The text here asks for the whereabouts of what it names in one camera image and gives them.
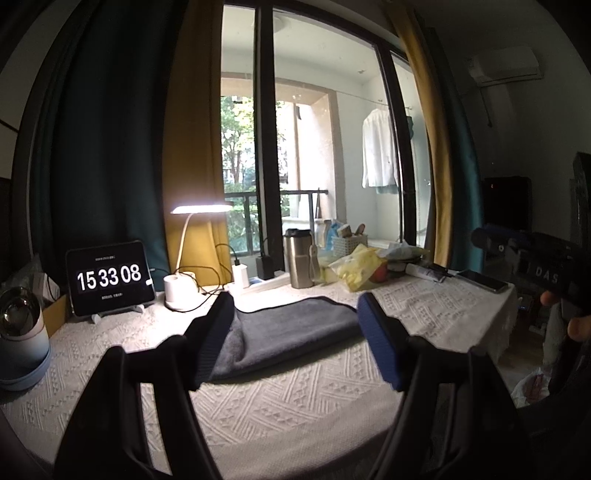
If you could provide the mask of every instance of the green foliage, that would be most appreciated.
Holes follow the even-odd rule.
[[[256,167],[254,158],[254,103],[252,98],[222,96],[222,167],[224,175],[224,191],[226,193],[255,192]],[[284,102],[277,102],[281,109]],[[287,177],[287,152],[285,136],[277,133],[280,175]],[[230,198],[234,208],[228,212],[228,237],[230,244],[237,252],[248,252],[246,242],[246,222],[243,198]],[[258,204],[256,196],[249,197],[249,217],[253,250],[260,249]],[[281,216],[290,213],[289,197],[281,196]]]
[[[229,172],[234,185],[243,188],[243,169],[254,166],[254,105],[246,97],[224,96],[220,100],[223,169]]]

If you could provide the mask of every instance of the thermos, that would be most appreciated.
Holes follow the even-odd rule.
[[[290,228],[285,232],[284,238],[291,286],[294,288],[314,286],[310,268],[310,247],[312,246],[310,230]]]

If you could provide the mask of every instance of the dark teal curtain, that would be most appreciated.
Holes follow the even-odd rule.
[[[63,284],[69,249],[139,239],[161,290],[164,108],[186,1],[82,2],[92,3],[45,101],[50,128],[31,167],[33,250]]]
[[[439,78],[452,149],[453,233],[449,268],[481,272],[484,253],[470,241],[483,224],[480,171],[470,126],[441,41],[432,28],[423,28]]]

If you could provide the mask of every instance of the white textured tablecloth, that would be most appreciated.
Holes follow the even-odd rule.
[[[305,290],[284,286],[244,294],[235,301],[237,308],[253,311],[310,296],[355,306],[359,295],[337,283]],[[513,287],[492,294],[455,278],[437,284],[403,277],[375,289],[374,295],[411,334],[457,351],[480,344],[494,361],[508,346],[517,314]],[[53,354],[45,377],[29,392],[1,405],[19,438],[52,461],[76,401],[108,347],[123,345],[127,351],[154,347],[170,335],[183,333],[212,301],[198,311],[181,314],[166,309],[160,297],[143,315],[113,315],[98,325],[65,324],[51,338]],[[293,367],[251,382],[204,384],[191,394],[224,478],[304,475],[339,463],[392,423],[398,394],[382,382],[364,340]],[[142,403],[154,463],[167,469],[150,387],[142,386]],[[253,461],[261,454],[264,458]]]

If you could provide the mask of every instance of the trash bag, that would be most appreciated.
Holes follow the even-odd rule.
[[[359,244],[352,254],[339,258],[329,267],[347,284],[350,291],[361,290],[374,272],[386,262],[377,256],[376,251],[376,248]]]
[[[513,389],[511,398],[516,408],[526,407],[550,395],[548,383],[550,375],[541,368],[537,368],[527,377],[520,380]]]

